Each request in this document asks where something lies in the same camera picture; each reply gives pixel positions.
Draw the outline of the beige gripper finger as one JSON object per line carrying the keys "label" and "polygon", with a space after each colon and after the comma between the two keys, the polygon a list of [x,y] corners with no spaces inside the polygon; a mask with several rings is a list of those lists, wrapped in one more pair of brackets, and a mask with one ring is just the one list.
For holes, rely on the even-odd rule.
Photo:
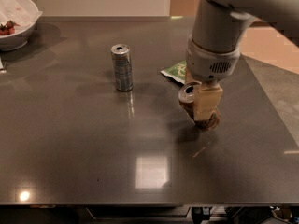
{"label": "beige gripper finger", "polygon": [[189,72],[189,70],[186,70],[185,83],[191,83],[191,82],[194,82],[194,79],[193,79],[191,73]]}
{"label": "beige gripper finger", "polygon": [[222,97],[223,89],[218,82],[202,82],[193,89],[193,118],[209,120]]}

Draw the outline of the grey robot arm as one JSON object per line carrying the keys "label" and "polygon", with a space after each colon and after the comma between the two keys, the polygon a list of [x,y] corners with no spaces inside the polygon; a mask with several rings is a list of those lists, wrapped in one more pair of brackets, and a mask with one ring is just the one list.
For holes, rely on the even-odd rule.
{"label": "grey robot arm", "polygon": [[187,71],[195,80],[194,121],[216,116],[219,81],[233,73],[242,35],[256,19],[299,45],[299,0],[200,0],[186,50]]}

